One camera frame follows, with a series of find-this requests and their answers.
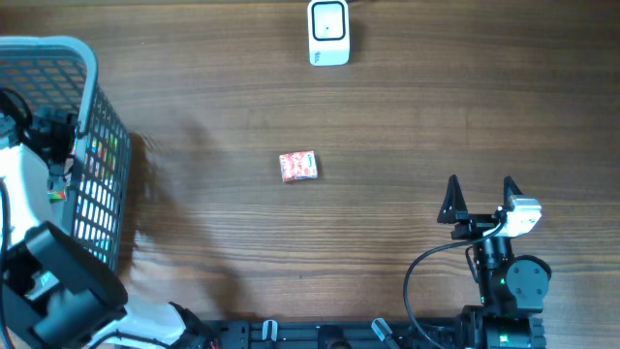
red and white box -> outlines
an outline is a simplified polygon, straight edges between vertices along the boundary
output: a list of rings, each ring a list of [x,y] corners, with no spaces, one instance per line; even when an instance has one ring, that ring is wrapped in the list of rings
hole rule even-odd
[[[280,155],[282,181],[316,178],[319,175],[314,151],[299,151]]]

basket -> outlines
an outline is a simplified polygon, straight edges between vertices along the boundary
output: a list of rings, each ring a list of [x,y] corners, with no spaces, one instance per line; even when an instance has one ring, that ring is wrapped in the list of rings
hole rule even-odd
[[[0,37],[0,87],[40,107],[77,114],[66,200],[54,204],[65,232],[117,272],[132,146],[97,84],[97,58],[70,37]]]

wood grain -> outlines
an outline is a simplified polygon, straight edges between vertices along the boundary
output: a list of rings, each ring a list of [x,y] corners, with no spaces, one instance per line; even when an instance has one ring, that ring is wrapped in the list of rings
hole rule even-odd
[[[300,0],[269,0],[269,3],[301,3]],[[114,5],[188,5],[265,3],[264,0],[0,0],[0,7],[114,6]]]
[[[402,277],[512,175],[543,218],[514,242],[554,269],[550,348],[620,339],[620,6],[360,2],[350,64],[307,62],[305,4],[4,9],[4,34],[68,34],[134,132],[121,277],[211,318],[405,317]],[[277,155],[314,149],[318,180]],[[478,303],[462,250],[424,262],[418,314]]]

white device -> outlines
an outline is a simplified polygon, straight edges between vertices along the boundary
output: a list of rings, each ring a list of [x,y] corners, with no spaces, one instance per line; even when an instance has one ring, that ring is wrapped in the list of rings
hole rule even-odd
[[[349,6],[344,0],[313,0],[308,5],[308,43],[314,66],[349,61]]]

white robot part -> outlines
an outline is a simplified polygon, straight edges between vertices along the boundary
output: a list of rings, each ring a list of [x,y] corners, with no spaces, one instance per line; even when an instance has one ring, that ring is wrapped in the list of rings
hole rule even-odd
[[[104,335],[119,331],[145,338],[155,338],[166,344],[175,343],[185,332],[185,324],[181,315],[167,303],[146,301],[138,296],[129,296],[125,304],[125,315],[120,320],[107,324],[92,336],[89,346]],[[159,349],[156,344],[143,343],[127,338],[111,337],[106,343],[130,346],[143,349]]]
[[[45,221],[60,224],[54,218],[47,198],[46,163],[24,144],[0,150],[0,177],[9,194],[12,232],[9,245],[22,241],[26,232]]]
[[[506,224],[496,235],[499,238],[516,238],[532,231],[543,216],[541,203],[533,197],[512,195],[509,197],[509,211],[506,212]],[[484,232],[491,234],[495,229]]]

